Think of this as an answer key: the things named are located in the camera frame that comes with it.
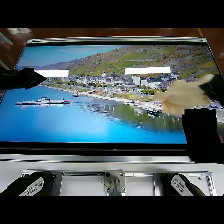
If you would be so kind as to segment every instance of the white rectangle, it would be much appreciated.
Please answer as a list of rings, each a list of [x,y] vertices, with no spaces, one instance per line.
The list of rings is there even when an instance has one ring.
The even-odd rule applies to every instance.
[[[69,70],[34,70],[44,77],[68,77]]]
[[[171,73],[170,67],[125,68],[125,75]]]

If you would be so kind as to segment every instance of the display panel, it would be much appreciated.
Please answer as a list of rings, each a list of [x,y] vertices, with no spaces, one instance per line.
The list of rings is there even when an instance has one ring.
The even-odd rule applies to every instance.
[[[0,141],[185,144],[181,116],[163,114],[153,95],[175,80],[219,73],[208,46],[198,45],[26,47],[16,69],[24,67],[69,74],[6,91]],[[125,74],[146,67],[170,67],[170,73]],[[208,107],[222,122],[223,108]]]

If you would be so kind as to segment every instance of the black frame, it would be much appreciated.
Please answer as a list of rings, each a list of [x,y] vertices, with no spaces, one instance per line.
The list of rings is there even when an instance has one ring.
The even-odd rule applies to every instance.
[[[87,37],[50,38],[29,40],[25,47],[64,45],[198,45],[208,46],[206,38],[183,37]],[[0,154],[27,155],[147,155],[147,156],[187,156],[187,144],[150,143],[41,143],[41,142],[0,142]]]

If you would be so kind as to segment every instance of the water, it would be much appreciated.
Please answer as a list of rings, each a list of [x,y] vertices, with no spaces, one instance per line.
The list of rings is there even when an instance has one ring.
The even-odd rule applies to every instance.
[[[23,100],[47,96],[72,100],[70,105],[16,106]],[[0,104],[0,141],[186,143],[181,122],[114,101],[37,86],[6,92]]]

